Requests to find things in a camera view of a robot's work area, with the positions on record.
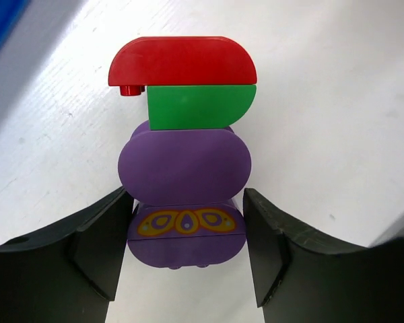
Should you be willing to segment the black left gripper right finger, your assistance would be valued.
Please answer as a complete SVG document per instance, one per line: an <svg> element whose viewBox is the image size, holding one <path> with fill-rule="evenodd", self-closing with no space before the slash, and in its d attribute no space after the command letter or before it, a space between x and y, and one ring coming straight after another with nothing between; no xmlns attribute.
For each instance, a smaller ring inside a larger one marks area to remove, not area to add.
<svg viewBox="0 0 404 323"><path fill-rule="evenodd" d="M404 237L351 244L243 196L257 305L266 322L404 322Z"/></svg>

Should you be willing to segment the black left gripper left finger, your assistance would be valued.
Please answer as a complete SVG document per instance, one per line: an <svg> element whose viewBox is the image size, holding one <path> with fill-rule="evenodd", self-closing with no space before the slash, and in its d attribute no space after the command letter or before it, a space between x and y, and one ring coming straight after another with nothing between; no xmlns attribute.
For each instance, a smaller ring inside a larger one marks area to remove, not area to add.
<svg viewBox="0 0 404 323"><path fill-rule="evenodd" d="M132 208L133 198L119 188L0 245L0 322L104 322Z"/></svg>

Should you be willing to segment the purple round lego piece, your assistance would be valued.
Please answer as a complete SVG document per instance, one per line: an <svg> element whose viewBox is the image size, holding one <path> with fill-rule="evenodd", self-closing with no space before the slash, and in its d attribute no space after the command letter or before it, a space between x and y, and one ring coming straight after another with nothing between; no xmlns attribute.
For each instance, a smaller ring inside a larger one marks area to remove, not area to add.
<svg viewBox="0 0 404 323"><path fill-rule="evenodd" d="M127 243L156 268L204 268L235 257L246 241L234 197L250 152L230 127L152 130L141 123L119 156L123 188L137 201Z"/></svg>

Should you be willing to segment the red green curved lego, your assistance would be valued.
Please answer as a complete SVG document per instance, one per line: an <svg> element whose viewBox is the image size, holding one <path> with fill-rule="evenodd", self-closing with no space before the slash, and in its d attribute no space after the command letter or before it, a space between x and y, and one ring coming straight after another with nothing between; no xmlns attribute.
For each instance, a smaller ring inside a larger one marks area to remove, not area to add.
<svg viewBox="0 0 404 323"><path fill-rule="evenodd" d="M257 90L247 51L223 36L149 36L124 45L108 84L147 94L152 130L220 129L242 118Z"/></svg>

